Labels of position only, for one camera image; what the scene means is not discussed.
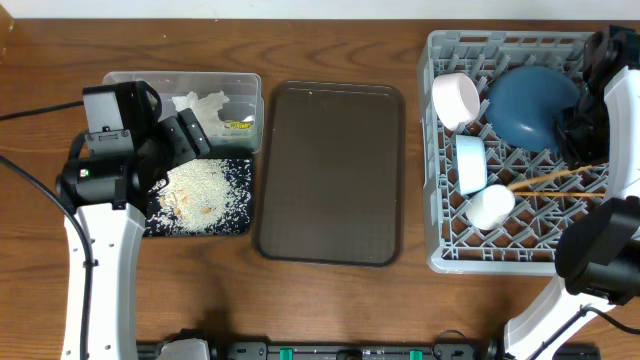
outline green clip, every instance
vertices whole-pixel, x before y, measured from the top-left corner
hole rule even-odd
[[[293,360],[293,349],[280,349],[280,360]]]
[[[422,360],[422,351],[411,350],[409,351],[409,360]]]

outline blue bowl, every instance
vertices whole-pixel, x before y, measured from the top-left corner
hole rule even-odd
[[[558,151],[554,115],[577,104],[576,84],[558,71],[523,66],[502,75],[489,92],[487,121],[498,136],[529,151]]]

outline wooden table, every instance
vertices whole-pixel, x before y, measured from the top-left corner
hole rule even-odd
[[[640,23],[626,25],[638,27]],[[269,261],[250,237],[149,239],[138,264],[137,338],[204,328],[223,340],[429,343],[445,329],[486,339],[547,278],[439,275],[426,265],[416,63],[437,29],[595,31],[598,22],[18,20],[0,65],[0,113],[81,99],[115,70],[255,72],[263,96],[285,80],[391,85],[406,99],[404,252],[385,269]],[[0,123],[0,153],[53,188],[81,108]],[[62,214],[0,167],[0,357],[53,359],[64,336]],[[640,326],[640,301],[612,315]],[[600,319],[573,339],[604,358],[640,342]]]

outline brown tray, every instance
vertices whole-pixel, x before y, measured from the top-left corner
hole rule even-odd
[[[271,110],[256,249],[281,260],[393,262],[402,244],[400,92],[290,81]]]

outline white cup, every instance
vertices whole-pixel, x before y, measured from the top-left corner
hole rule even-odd
[[[438,118],[449,130],[466,125],[480,113],[480,97],[471,78],[463,73],[440,75],[431,87]]]
[[[513,192],[504,185],[491,185],[475,194],[466,208],[471,225],[482,230],[493,230],[507,220],[516,206]]]
[[[458,170],[460,194],[466,195],[487,186],[487,160],[482,139],[475,136],[456,135],[455,166]]]

